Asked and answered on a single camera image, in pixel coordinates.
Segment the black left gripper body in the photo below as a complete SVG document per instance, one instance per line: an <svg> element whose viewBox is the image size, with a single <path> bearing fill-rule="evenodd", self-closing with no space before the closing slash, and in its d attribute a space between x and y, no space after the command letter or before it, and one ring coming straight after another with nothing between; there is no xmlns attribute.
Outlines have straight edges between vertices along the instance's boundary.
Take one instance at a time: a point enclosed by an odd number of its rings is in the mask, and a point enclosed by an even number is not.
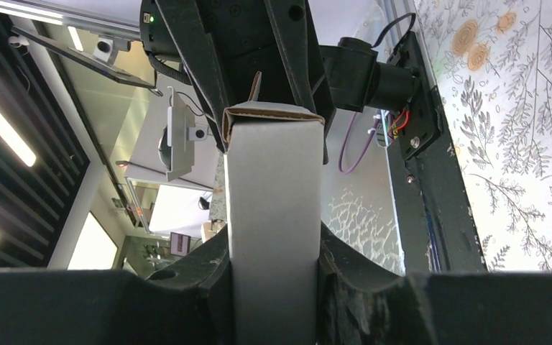
<svg viewBox="0 0 552 345"><path fill-rule="evenodd" d="M151 65L195 90L226 149L224 110L246 101L257 73L260 99L301 106L329 128L339 109L404 109L418 72L377 59L377 43L344 37L320 45L307 1L143 1L139 32Z"/></svg>

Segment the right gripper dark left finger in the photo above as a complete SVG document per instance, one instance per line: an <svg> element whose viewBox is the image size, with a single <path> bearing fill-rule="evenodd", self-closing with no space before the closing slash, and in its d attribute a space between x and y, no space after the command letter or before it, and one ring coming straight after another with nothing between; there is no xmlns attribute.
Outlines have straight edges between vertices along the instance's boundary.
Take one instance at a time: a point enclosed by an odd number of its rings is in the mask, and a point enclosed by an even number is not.
<svg viewBox="0 0 552 345"><path fill-rule="evenodd" d="M226 230L143 279L0 269L0 344L232 344Z"/></svg>

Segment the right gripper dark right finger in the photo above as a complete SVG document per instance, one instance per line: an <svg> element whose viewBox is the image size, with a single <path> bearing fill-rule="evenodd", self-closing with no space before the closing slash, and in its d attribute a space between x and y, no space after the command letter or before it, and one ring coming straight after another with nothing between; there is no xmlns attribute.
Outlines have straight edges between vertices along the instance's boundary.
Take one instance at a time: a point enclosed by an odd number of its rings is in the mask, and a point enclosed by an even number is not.
<svg viewBox="0 0 552 345"><path fill-rule="evenodd" d="M552 274L396 275L321 227L320 344L552 344Z"/></svg>

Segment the white cardboard paper box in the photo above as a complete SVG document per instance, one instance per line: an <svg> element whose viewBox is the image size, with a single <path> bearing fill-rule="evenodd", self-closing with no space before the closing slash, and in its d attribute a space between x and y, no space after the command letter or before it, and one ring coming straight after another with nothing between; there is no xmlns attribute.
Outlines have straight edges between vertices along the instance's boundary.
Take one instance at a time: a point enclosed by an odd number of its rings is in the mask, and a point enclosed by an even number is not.
<svg viewBox="0 0 552 345"><path fill-rule="evenodd" d="M314 344L323 119L249 98L224 110L226 210L237 344Z"/></svg>

